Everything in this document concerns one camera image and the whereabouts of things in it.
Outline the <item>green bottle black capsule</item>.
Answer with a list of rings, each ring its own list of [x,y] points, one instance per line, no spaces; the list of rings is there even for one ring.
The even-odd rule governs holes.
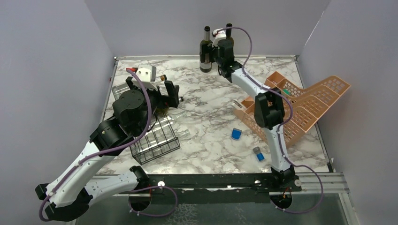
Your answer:
[[[233,25],[231,23],[227,23],[226,28],[228,28],[228,29],[225,30],[225,33],[226,33],[226,40],[229,40],[232,43],[232,45],[234,45],[234,39],[231,36],[232,29],[230,29],[230,27],[232,27],[232,26]]]

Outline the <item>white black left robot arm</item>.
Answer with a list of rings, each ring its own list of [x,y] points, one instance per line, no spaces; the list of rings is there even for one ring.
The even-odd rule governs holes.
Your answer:
[[[92,177],[107,163],[145,136],[157,109],[176,108],[182,101],[179,86],[165,80],[167,94],[150,82],[126,79],[128,89],[113,102],[113,115],[102,121],[74,162],[51,183],[35,188],[42,201],[39,217],[45,222],[69,222],[82,216],[90,206],[112,195],[149,188],[149,177],[142,167],[103,181]]]

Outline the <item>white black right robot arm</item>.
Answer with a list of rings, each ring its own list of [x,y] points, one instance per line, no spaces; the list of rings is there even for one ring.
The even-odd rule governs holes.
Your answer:
[[[271,186],[278,191],[292,186],[296,178],[294,166],[288,159],[283,125],[286,98],[277,88],[268,87],[248,74],[235,60],[230,40],[214,41],[212,57],[218,65],[219,75],[237,85],[254,99],[254,119],[263,129],[271,153]]]

